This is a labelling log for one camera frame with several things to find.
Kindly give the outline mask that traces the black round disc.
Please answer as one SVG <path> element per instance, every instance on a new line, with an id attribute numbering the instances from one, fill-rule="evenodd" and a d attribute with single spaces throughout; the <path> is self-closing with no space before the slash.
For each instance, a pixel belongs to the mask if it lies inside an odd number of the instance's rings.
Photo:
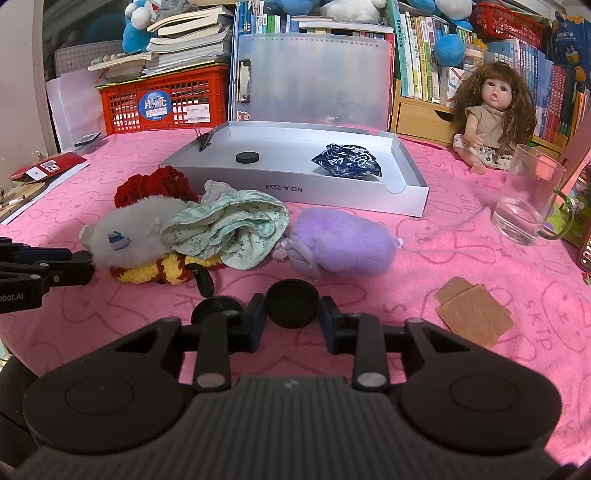
<path id="1" fill-rule="evenodd" d="M 266 292 L 266 316 L 284 329 L 301 329 L 314 322 L 320 309 L 320 294 L 301 279 L 284 279 Z"/>
<path id="2" fill-rule="evenodd" d="M 242 304 L 228 296 L 213 296 L 201 300 L 191 313 L 191 324 L 204 322 L 207 316 L 217 313 L 235 315 L 243 311 Z"/>

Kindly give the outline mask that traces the purple plush toy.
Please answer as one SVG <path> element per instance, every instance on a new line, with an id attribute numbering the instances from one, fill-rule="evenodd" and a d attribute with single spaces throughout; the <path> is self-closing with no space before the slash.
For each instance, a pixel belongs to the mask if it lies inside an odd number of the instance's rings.
<path id="1" fill-rule="evenodd" d="M 273 249 L 276 261 L 318 281 L 322 272 L 376 277 L 388 272 L 404 241 L 384 225 L 344 211 L 305 209 Z"/>

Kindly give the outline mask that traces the green patterned cloth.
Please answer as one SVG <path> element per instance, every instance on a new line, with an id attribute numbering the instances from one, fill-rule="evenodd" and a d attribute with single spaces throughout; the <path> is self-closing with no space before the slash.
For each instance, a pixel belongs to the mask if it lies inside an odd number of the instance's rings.
<path id="1" fill-rule="evenodd" d="M 290 224 L 279 199 L 259 190 L 236 190 L 208 180 L 199 202 L 189 202 L 162 229 L 162 244 L 179 254 L 249 270 L 262 263 Z"/>

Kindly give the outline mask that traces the white fluffy plush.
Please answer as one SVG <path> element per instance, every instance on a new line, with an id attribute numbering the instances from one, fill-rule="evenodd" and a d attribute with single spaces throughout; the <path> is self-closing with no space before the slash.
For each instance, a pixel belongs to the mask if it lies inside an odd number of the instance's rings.
<path id="1" fill-rule="evenodd" d="M 172 252 L 161 232 L 186 206 L 180 199 L 149 196 L 113 210 L 96 225 L 86 224 L 79 241 L 99 268 L 140 267 Z"/>

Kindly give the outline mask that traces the red yellow crochet toy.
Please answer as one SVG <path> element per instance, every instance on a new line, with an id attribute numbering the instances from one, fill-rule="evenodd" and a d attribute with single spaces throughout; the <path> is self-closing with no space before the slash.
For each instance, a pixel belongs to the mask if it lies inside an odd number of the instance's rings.
<path id="1" fill-rule="evenodd" d="M 123 208 L 149 196 L 160 195 L 183 201 L 196 201 L 197 195 L 189 186 L 188 179 L 171 166 L 158 168 L 149 175 L 133 175 L 121 184 L 114 195 L 116 208 Z M 176 252 L 168 253 L 155 262 L 134 268 L 111 267 L 113 278 L 122 283 L 181 285 L 193 278 L 193 269 L 200 265 L 205 269 L 223 267 L 218 256 L 200 260 Z"/>

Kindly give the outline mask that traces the red booklet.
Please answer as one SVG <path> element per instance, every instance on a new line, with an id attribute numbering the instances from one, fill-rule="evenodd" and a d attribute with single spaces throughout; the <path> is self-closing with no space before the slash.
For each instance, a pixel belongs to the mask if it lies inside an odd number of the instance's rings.
<path id="1" fill-rule="evenodd" d="M 38 182 L 55 177 L 85 162 L 85 158 L 72 152 L 45 158 L 36 164 L 22 167 L 9 179 L 13 182 Z"/>

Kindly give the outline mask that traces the silver cardboard tray box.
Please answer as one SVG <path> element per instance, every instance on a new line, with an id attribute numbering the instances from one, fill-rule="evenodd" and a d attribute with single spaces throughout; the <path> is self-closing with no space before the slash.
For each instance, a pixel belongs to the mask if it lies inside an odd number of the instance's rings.
<path id="1" fill-rule="evenodd" d="M 193 139 L 162 162 L 204 193 L 207 180 L 236 190 L 253 189 L 283 202 L 318 204 L 421 217 L 429 186 L 398 136 L 348 126 L 269 121 L 230 121 L 216 128 L 211 145 L 199 152 Z M 329 175 L 311 159 L 331 143 L 365 147 L 382 168 L 367 179 Z M 239 164 L 239 152 L 259 153 L 259 162 Z"/>

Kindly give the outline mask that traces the pink rabbit-print table cloth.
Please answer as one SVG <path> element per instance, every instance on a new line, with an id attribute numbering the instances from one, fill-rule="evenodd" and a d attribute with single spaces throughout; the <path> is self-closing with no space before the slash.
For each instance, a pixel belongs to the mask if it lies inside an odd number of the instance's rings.
<path id="1" fill-rule="evenodd" d="M 4 226 L 2 235 L 77 250 L 79 231 L 112 210 L 119 185 L 153 172 L 194 136 L 178 130 L 107 138 L 80 173 Z M 559 241 L 523 247 L 492 226 L 501 172 L 479 176 L 447 150 L 413 142 L 407 148 L 430 195 L 421 218 L 372 215 L 404 242 L 392 268 L 376 278 L 325 275 L 318 291 L 343 311 L 398 324 L 412 317 L 437 322 L 437 292 L 452 278 L 486 287 L 514 323 L 497 353 L 546 375 L 560 391 L 562 416 L 550 453 L 562 463 L 584 462 L 590 455 L 590 288 L 574 251 Z M 1 338 L 40 375 L 157 319 L 188 322 L 199 301 L 193 282 L 129 285 L 99 271 L 88 285 L 51 290 L 38 309 L 4 315 Z"/>

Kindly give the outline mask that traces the blue floral fabric pouch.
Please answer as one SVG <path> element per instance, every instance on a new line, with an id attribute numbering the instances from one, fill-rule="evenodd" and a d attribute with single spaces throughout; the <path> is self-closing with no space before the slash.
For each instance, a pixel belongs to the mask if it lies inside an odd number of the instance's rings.
<path id="1" fill-rule="evenodd" d="M 331 143 L 315 155 L 311 162 L 329 175 L 341 178 L 363 179 L 382 176 L 382 168 L 376 157 L 362 146 Z"/>

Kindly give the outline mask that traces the black disc in tray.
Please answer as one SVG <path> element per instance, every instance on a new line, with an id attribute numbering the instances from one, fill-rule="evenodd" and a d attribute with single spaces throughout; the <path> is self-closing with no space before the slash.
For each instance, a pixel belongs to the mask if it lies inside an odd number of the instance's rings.
<path id="1" fill-rule="evenodd" d="M 239 164 L 253 164 L 259 162 L 259 153 L 246 151 L 235 155 L 235 161 Z"/>

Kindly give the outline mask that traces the glass mug with water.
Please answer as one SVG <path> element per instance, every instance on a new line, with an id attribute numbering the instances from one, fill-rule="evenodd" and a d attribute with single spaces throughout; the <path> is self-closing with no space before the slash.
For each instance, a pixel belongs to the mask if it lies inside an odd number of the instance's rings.
<path id="1" fill-rule="evenodd" d="M 538 238 L 553 241 L 565 236 L 574 220 L 574 207 L 562 191 L 566 169 L 534 147 L 515 148 L 499 199 L 492 212 L 492 225 L 517 244 L 530 246 Z M 556 201 L 566 210 L 566 224 L 552 230 L 546 226 Z"/>

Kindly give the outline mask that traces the translucent clipboard folder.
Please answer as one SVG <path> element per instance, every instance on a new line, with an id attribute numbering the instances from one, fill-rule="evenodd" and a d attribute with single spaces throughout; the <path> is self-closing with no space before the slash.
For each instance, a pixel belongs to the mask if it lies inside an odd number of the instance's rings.
<path id="1" fill-rule="evenodd" d="M 387 40 L 325 34 L 238 38 L 229 118 L 386 130 L 393 48 Z"/>

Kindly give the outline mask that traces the long-haired baby doll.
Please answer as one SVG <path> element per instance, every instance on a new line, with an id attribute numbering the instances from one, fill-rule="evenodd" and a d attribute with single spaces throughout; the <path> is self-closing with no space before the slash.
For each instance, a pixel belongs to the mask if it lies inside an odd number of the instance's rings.
<path id="1" fill-rule="evenodd" d="M 507 171 L 515 149 L 528 143 L 536 127 L 532 94 L 507 63 L 477 68 L 454 95 L 453 150 L 469 169 Z"/>

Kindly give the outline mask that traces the row of upright books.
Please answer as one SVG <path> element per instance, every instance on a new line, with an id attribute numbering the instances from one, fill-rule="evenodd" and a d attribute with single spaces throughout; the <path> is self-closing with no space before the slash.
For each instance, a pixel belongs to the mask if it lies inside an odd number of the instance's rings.
<path id="1" fill-rule="evenodd" d="M 479 2 L 500 3 L 544 28 L 540 50 L 517 40 L 486 41 L 470 23 Z M 572 135 L 590 106 L 590 20 L 556 11 L 536 18 L 512 1 L 242 1 L 235 6 L 238 38 L 259 34 L 325 34 L 387 40 L 393 83 L 402 95 L 450 109 L 460 84 L 482 65 L 505 62 L 533 97 L 534 133 L 547 142 Z"/>

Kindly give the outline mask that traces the stack of books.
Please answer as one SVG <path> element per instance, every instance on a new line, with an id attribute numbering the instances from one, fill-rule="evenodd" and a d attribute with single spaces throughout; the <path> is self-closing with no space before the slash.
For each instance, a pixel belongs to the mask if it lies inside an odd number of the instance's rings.
<path id="1" fill-rule="evenodd" d="M 190 1 L 160 1 L 145 52 L 113 53 L 88 66 L 103 83 L 148 78 L 228 62 L 235 16 L 223 5 L 199 7 Z"/>

